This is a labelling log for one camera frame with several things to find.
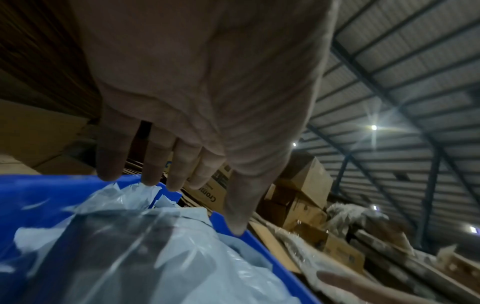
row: blue bin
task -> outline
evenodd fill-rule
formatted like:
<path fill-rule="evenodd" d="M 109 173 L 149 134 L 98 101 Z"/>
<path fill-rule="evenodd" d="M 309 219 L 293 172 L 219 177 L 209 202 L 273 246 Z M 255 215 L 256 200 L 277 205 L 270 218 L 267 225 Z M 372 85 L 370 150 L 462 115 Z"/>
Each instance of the blue bin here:
<path fill-rule="evenodd" d="M 117 181 L 120 188 L 138 182 L 140 175 L 125 175 Z M 17 270 L 25 268 L 24 271 L 18 271 L 15 278 L 7 278 L 10 284 L 8 294 L 0 291 L 0 298 L 8 302 L 19 295 L 25 284 L 25 273 L 35 260 L 34 255 L 21 256 L 16 249 L 13 242 L 16 230 L 20 227 L 51 228 L 71 216 L 70 212 L 63 211 L 65 207 L 84 202 L 90 194 L 108 184 L 96 176 L 0 176 L 0 263 L 8 261 Z M 163 194 L 171 201 L 178 202 L 182 196 L 178 192 L 167 191 L 161 183 L 159 186 L 162 186 L 162 190 L 155 200 Z M 218 233 L 232 236 L 221 214 L 214 212 L 210 220 Z M 320 303 L 249 231 L 240 239 L 272 263 L 274 274 L 284 282 L 293 296 L 298 297 L 303 304 Z"/>

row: light fixture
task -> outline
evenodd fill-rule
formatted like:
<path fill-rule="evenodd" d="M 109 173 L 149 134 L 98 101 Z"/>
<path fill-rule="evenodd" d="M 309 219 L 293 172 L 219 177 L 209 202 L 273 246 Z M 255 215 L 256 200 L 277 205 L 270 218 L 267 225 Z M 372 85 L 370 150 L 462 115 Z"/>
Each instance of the light fixture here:
<path fill-rule="evenodd" d="M 478 230 L 476 227 L 470 226 L 470 232 L 471 232 L 471 233 L 478 234 L 478 233 L 479 233 L 479 230 Z"/>

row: hand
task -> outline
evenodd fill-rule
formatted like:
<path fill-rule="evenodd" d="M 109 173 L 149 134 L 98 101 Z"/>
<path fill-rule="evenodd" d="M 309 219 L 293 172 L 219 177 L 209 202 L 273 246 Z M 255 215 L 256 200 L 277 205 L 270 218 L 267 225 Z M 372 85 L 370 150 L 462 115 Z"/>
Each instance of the hand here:
<path fill-rule="evenodd" d="M 337 0 L 70 0 L 103 97 L 101 179 L 120 177 L 152 122 L 142 182 L 200 188 L 227 160 L 225 219 L 245 230 L 318 95 Z"/>
<path fill-rule="evenodd" d="M 433 301 L 380 286 L 367 279 L 321 271 L 317 272 L 317 276 L 322 282 L 349 291 L 371 304 L 435 304 Z"/>

